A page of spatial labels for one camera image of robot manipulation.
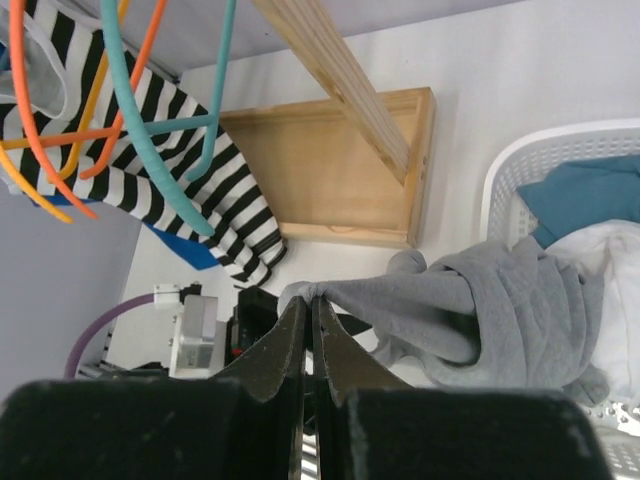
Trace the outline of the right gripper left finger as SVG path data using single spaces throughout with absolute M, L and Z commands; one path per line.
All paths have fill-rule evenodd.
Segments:
M 274 327 L 213 378 L 221 431 L 215 479 L 298 479 L 307 305 L 292 299 Z

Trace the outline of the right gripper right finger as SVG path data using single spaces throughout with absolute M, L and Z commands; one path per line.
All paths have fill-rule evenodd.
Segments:
M 312 302 L 316 444 L 321 479 L 380 479 L 398 431 L 385 409 L 409 385 L 341 325 L 329 302 Z

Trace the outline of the grey tank top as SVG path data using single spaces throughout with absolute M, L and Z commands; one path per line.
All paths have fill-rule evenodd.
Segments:
M 296 282 L 280 295 L 325 299 L 370 326 L 374 358 L 410 357 L 428 381 L 467 388 L 555 389 L 594 406 L 609 394 L 592 362 L 604 281 L 547 253 L 532 237 L 484 242 L 428 264 L 394 255 L 383 275 Z

